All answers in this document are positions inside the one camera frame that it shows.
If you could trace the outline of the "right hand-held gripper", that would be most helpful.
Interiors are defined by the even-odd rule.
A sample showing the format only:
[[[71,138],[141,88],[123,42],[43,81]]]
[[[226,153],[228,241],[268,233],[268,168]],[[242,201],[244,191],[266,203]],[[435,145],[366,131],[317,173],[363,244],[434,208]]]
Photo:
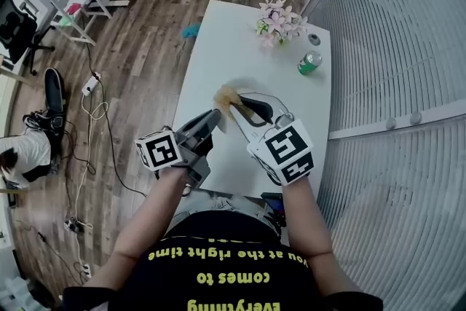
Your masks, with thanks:
[[[233,111],[237,126],[248,141],[247,150],[266,171],[272,182],[287,186],[314,167],[313,144],[302,121],[295,119],[280,129],[270,123],[289,123],[290,112],[273,95],[258,92],[240,94],[246,109]]]

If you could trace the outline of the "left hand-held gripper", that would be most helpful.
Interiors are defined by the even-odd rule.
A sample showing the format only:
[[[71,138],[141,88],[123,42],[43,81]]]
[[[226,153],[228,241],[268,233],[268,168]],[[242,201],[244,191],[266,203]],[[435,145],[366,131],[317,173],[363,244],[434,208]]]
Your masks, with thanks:
[[[135,139],[143,165],[158,173],[168,167],[186,168],[190,182],[186,190],[199,188],[210,174],[206,156],[213,148],[212,132],[221,112],[211,109],[189,120],[175,132],[160,130]]]

